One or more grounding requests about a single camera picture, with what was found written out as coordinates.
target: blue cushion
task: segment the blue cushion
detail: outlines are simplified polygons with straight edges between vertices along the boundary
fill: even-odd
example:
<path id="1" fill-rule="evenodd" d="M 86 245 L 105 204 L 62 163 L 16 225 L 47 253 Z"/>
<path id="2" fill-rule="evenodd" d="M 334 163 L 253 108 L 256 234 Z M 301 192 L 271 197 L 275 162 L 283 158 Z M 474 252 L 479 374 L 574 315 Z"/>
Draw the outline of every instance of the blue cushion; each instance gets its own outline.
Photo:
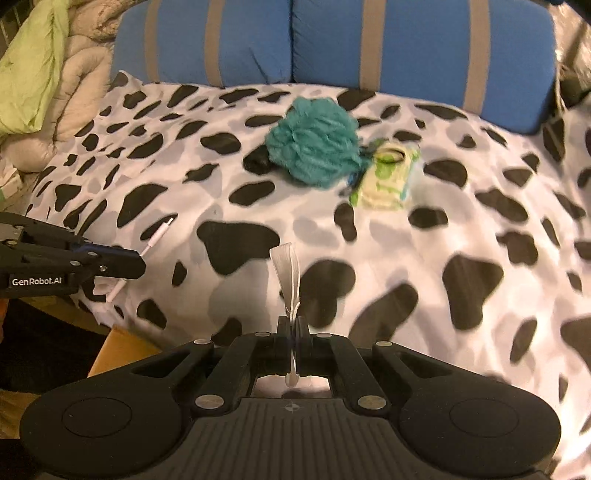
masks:
<path id="1" fill-rule="evenodd" d="M 150 78 L 145 36 L 154 1 L 141 3 L 123 15 L 112 76 L 125 70 L 145 82 L 211 85 L 204 53 L 209 0 L 160 2 L 154 55 L 158 78 Z M 290 0 L 225 0 L 217 55 L 223 86 L 291 80 L 290 10 Z"/>
<path id="2" fill-rule="evenodd" d="M 554 26 L 530 0 L 489 0 L 488 81 L 480 115 L 533 133 L 555 77 Z M 296 82 L 359 88 L 363 0 L 294 0 Z M 386 0 L 379 91 L 462 107 L 469 0 Z"/>

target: teal loofah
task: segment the teal loofah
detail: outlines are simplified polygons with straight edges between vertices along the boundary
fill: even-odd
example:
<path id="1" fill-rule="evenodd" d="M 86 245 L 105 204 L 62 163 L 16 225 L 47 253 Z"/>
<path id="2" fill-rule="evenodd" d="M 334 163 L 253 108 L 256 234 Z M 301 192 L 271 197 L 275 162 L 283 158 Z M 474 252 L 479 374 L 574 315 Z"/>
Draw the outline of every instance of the teal loofah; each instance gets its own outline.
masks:
<path id="1" fill-rule="evenodd" d="M 368 166 L 359 154 L 358 126 L 330 98 L 299 97 L 265 138 L 269 159 L 308 185 L 329 188 Z"/>

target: blue pillow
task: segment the blue pillow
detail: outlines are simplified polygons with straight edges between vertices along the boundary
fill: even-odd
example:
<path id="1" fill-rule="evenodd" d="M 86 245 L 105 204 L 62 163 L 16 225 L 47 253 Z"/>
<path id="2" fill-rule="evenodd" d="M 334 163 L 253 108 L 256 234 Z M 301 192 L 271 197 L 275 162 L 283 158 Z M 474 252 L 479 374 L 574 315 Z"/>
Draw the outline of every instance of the blue pillow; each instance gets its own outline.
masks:
<path id="1" fill-rule="evenodd" d="M 291 80 L 290 0 L 149 0 L 128 10 L 112 76 L 236 86 Z"/>
<path id="2" fill-rule="evenodd" d="M 292 15 L 296 82 L 446 103 L 522 134 L 547 112 L 554 25 L 530 0 L 294 0 Z"/>

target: bed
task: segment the bed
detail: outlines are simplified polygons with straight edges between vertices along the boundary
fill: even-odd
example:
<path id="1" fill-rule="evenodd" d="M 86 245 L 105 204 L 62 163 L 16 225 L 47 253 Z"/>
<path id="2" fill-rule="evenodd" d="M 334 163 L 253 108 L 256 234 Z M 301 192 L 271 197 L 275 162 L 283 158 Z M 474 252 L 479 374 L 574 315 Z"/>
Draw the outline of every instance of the bed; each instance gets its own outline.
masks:
<path id="1" fill-rule="evenodd" d="M 333 98 L 363 142 L 419 146 L 424 173 L 406 210 L 353 209 L 344 183 L 312 189 L 272 167 L 265 134 L 298 96 Z M 108 278 L 74 297 L 162 348 L 274 331 L 284 304 L 269 249 L 290 242 L 313 332 L 360 347 L 392 339 L 539 395 L 562 425 L 550 473 L 581 478 L 591 474 L 590 114 L 588 96 L 550 142 L 363 90 L 143 84 L 119 72 L 40 174 L 27 215 L 139 251 L 171 220 L 146 274 L 113 303 Z"/>

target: cow print sheet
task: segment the cow print sheet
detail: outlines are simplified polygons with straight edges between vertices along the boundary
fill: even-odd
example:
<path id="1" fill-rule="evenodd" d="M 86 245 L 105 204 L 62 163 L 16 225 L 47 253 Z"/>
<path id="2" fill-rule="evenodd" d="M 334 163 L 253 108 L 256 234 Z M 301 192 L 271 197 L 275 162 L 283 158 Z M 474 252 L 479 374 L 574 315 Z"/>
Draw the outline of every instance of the cow print sheet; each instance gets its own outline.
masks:
<path id="1" fill-rule="evenodd" d="M 402 212 L 353 210 L 290 180 L 264 137 L 298 96 L 332 97 L 364 141 L 416 142 L 424 175 Z M 562 152 L 443 105 L 315 85 L 143 85 L 118 74 L 99 115 L 41 174 L 30 217 L 142 251 L 145 275 L 74 296 L 161 346 L 274 331 L 269 249 L 292 242 L 311 330 L 392 339 L 546 400 L 563 436 L 556 479 L 588 476 L 591 443 L 591 100 Z"/>

